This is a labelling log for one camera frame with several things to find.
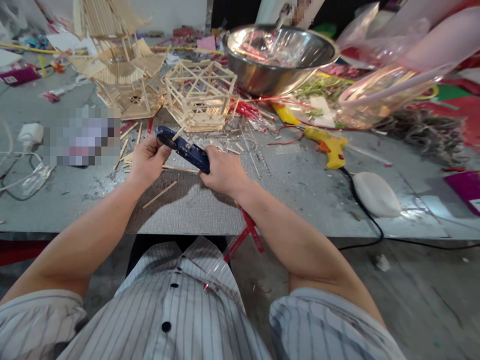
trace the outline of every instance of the pixelated area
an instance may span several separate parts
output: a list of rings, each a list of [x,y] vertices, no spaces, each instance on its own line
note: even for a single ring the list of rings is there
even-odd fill
[[[43,145],[46,165],[115,165],[120,160],[120,109],[77,108],[44,128]]]

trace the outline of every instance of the metal bowl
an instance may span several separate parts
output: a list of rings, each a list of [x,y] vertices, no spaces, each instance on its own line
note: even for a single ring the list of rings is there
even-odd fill
[[[223,45],[228,53],[228,67],[237,76],[237,85],[254,96],[272,97],[291,93],[315,71],[339,58],[338,47],[317,32],[297,27],[282,27],[274,42],[274,53],[289,52],[292,67],[271,66],[241,54],[239,44],[252,32],[273,34],[274,25],[248,25],[238,27],[224,36]]]

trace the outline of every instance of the pink paper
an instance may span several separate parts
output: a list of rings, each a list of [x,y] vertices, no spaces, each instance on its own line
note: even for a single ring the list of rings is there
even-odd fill
[[[196,41],[196,47],[199,49],[206,49],[216,51],[215,36],[204,37]]]

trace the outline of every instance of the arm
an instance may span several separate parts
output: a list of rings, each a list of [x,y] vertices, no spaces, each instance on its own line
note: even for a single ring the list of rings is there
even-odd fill
[[[56,236],[13,284],[0,305],[46,289],[84,296],[95,270],[117,246],[143,192],[162,172],[171,149],[150,136],[135,147],[128,178]]]
[[[205,149],[210,174],[200,177],[209,188],[231,196],[253,218],[263,238],[286,267],[290,291],[317,288],[365,310],[385,326],[372,297],[337,248],[245,174],[238,156]]]

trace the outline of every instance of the striped shirt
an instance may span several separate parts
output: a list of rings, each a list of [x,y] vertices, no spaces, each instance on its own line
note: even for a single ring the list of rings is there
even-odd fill
[[[181,253],[151,247],[91,320],[82,298],[42,290],[0,306],[0,360],[271,359],[220,251],[199,237]],[[392,336],[352,303],[300,288],[270,308],[279,359],[404,359]]]

